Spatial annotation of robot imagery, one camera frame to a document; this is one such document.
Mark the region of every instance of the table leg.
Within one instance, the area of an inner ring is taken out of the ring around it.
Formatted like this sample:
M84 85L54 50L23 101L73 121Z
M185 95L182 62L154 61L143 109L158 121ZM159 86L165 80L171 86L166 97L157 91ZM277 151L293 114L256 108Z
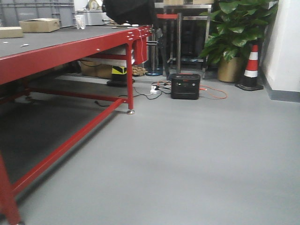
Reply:
M134 114L133 110L133 85L132 85L132 61L131 54L132 44L128 43L126 45L126 64L127 64L127 96L128 96L128 111L127 114Z
M12 192L12 186L0 154L0 209L11 225L21 225L21 217Z

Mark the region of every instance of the gray tabletop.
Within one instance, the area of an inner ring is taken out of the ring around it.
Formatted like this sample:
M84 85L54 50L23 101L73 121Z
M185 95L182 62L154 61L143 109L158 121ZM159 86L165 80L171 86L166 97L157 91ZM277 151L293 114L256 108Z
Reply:
M1 38L0 59L1 57L13 54L84 40L120 31L122 30L115 29L113 27L87 26L84 30L77 30L76 27L67 27L50 33L24 33L24 37Z

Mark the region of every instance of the orange and white traffic cone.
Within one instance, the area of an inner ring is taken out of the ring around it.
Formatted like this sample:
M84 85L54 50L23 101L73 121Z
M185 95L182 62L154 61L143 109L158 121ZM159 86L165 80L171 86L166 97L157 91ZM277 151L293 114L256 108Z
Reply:
M240 82L235 86L243 90L261 90L263 86L257 84L258 74L258 45L252 46L252 51L249 56L248 64Z

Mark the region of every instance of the black power station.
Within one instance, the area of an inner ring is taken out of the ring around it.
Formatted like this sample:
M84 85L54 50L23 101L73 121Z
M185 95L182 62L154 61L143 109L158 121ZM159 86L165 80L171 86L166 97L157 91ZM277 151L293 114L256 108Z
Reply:
M172 74L171 98L193 99L199 98L199 74Z

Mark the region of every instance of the gold plant pot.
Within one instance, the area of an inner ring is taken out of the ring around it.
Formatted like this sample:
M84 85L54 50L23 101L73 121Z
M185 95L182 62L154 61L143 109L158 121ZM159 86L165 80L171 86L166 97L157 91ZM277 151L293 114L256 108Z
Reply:
M237 82L239 80L242 69L242 59L240 57L234 57L227 62L224 58L220 60L217 78L223 82Z

